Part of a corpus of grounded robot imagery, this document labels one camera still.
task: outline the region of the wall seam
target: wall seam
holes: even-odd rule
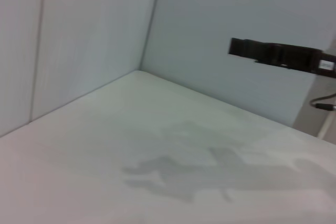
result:
[[[38,29],[37,29],[37,41],[36,41],[36,51],[35,51],[35,62],[34,62],[34,75],[33,75],[33,86],[32,86],[32,95],[30,99],[30,112],[29,112],[29,121],[27,124],[33,121],[33,111],[34,111],[34,101],[35,101],[35,92],[36,92],[36,81],[37,81],[37,69],[40,55],[41,47],[41,34],[42,34],[42,23],[44,15],[44,4],[45,0],[40,0],[40,12],[38,18]]]
[[[149,21],[149,24],[148,24],[146,39],[144,41],[144,45],[143,45],[143,49],[142,49],[142,55],[141,55],[141,60],[140,60],[140,64],[139,64],[139,70],[142,70],[142,65],[143,65],[143,61],[144,61],[145,54],[146,54],[146,51],[147,51],[147,45],[148,45],[149,37],[150,37],[150,34],[151,34],[152,24],[153,24],[153,20],[154,20],[157,5],[158,5],[158,0],[154,0],[153,9],[152,9],[152,13],[151,13],[151,18],[150,18],[150,21]]]

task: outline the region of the cable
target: cable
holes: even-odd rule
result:
[[[336,106],[334,106],[334,104],[325,104],[325,103],[315,103],[317,101],[322,101],[322,100],[326,100],[326,99],[330,99],[330,98],[335,98],[336,97],[336,93],[335,94],[331,94],[328,95],[326,97],[319,97],[319,98],[315,98],[313,100],[311,100],[309,102],[309,104],[317,109],[321,109],[321,110],[327,110],[327,111],[333,111],[336,109]]]

